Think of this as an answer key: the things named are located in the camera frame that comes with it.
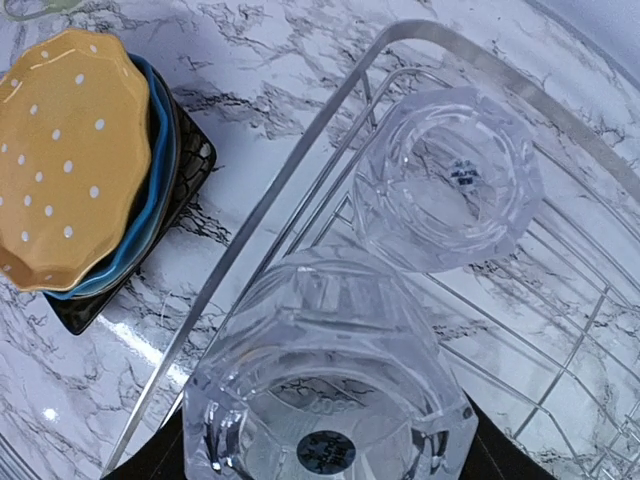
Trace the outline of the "pale green mug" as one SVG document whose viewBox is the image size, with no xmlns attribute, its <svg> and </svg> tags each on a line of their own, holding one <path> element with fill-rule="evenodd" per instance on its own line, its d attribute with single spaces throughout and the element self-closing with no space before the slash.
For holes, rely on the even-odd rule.
<svg viewBox="0 0 640 480">
<path fill-rule="evenodd" d="M 1 12 L 15 22 L 26 22 L 46 15 L 72 10 L 81 0 L 2 0 Z"/>
</svg>

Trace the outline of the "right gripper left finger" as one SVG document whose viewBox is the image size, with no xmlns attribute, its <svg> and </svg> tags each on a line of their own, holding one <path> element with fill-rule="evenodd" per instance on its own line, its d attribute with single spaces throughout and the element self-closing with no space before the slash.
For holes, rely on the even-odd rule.
<svg viewBox="0 0 640 480">
<path fill-rule="evenodd" d="M 105 480 L 186 480 L 182 409 Z"/>
</svg>

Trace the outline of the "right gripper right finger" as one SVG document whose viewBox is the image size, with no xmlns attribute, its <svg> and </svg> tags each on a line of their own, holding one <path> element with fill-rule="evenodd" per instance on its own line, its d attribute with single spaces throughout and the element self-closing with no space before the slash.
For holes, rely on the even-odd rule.
<svg viewBox="0 0 640 480">
<path fill-rule="evenodd" d="M 554 480 L 518 449 L 470 399 L 478 428 L 464 465 L 464 480 Z"/>
</svg>

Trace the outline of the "clear glass blue flower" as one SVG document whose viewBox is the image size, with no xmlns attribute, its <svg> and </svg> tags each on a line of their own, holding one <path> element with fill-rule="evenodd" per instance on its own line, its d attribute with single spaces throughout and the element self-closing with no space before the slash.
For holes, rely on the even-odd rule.
<svg viewBox="0 0 640 480">
<path fill-rule="evenodd" d="M 347 246 L 249 287 L 184 389 L 190 479 L 457 479 L 478 420 L 388 264 Z"/>
</svg>

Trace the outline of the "clear glass red flower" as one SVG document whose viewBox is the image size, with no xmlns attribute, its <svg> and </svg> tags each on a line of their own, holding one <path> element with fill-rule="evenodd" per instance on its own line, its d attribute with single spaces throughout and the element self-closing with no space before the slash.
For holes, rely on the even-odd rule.
<svg viewBox="0 0 640 480">
<path fill-rule="evenodd" d="M 439 273 L 510 255 L 544 198 L 524 123 L 473 87 L 411 93 L 354 171 L 354 230 L 397 268 Z"/>
</svg>

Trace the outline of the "blue polka dot plate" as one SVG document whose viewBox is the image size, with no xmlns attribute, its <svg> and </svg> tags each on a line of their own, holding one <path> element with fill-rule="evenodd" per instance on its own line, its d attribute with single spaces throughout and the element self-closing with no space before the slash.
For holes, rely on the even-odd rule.
<svg viewBox="0 0 640 480">
<path fill-rule="evenodd" d="M 149 252 L 169 205 L 178 167 L 175 105 L 152 65 L 138 55 L 131 54 L 129 58 L 149 83 L 151 167 L 132 204 L 125 234 L 117 248 L 96 264 L 73 289 L 45 293 L 56 300 L 95 296 L 123 280 Z"/>
</svg>

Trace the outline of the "black floral square plate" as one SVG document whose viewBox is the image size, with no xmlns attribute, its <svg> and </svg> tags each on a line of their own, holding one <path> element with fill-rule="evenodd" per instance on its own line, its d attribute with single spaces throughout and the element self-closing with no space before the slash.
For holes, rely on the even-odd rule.
<svg viewBox="0 0 640 480">
<path fill-rule="evenodd" d="M 178 134 L 177 149 L 177 176 L 175 184 L 169 197 L 169 205 L 156 238 L 151 243 L 149 252 L 156 246 L 162 236 L 169 230 L 183 208 L 204 184 L 216 163 L 216 150 L 202 130 L 191 119 L 191 117 L 175 103 L 171 91 L 159 74 L 170 99 L 175 105 L 175 120 Z M 139 261 L 131 273 L 127 274 L 123 280 L 103 293 L 95 296 L 71 299 L 56 300 L 47 297 L 52 310 L 62 323 L 62 325 L 73 335 L 81 334 L 97 315 L 104 309 L 106 304 L 126 283 L 134 270 L 144 261 L 146 253 Z"/>
</svg>

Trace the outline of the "orange polka dot plate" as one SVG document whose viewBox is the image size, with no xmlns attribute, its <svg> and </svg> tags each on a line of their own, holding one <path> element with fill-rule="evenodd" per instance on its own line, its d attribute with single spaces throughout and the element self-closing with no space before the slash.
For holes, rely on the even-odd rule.
<svg viewBox="0 0 640 480">
<path fill-rule="evenodd" d="M 68 29 L 1 81 L 1 271 L 75 287 L 121 242 L 151 165 L 150 90 L 122 42 Z"/>
</svg>

